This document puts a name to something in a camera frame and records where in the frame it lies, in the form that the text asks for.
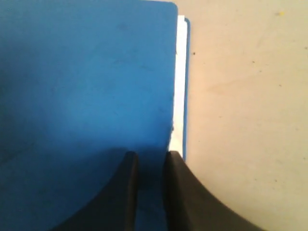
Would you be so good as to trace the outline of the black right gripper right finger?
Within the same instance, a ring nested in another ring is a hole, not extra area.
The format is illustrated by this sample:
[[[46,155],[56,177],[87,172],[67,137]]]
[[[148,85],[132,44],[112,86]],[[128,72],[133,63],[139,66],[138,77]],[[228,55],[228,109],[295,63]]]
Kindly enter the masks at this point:
[[[170,231],[260,230],[214,197],[176,151],[166,154],[163,200]]]

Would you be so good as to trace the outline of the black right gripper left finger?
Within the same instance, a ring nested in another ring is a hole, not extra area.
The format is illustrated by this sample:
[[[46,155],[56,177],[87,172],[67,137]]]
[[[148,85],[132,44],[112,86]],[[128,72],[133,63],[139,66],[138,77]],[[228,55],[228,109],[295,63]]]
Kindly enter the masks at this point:
[[[133,231],[138,195],[138,156],[127,152],[106,186],[53,231]]]

